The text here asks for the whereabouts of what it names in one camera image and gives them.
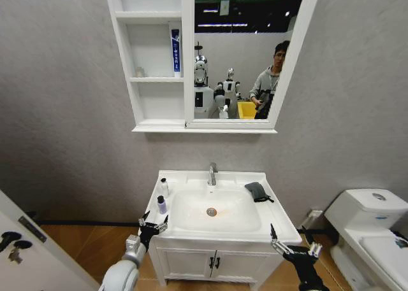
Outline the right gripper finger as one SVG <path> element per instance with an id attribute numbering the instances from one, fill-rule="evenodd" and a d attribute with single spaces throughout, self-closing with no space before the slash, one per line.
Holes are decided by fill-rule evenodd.
<path id="1" fill-rule="evenodd" d="M 304 226 L 302 226 L 302 232 L 304 233 L 305 239 L 309 245 L 309 255 L 319 257 L 323 249 L 322 244 L 315 241 L 312 233 Z"/>
<path id="2" fill-rule="evenodd" d="M 276 231 L 273 227 L 273 224 L 270 224 L 270 235 L 271 235 L 271 246 L 281 255 L 290 255 L 292 254 L 292 249 L 290 249 L 283 242 L 278 240 Z"/>

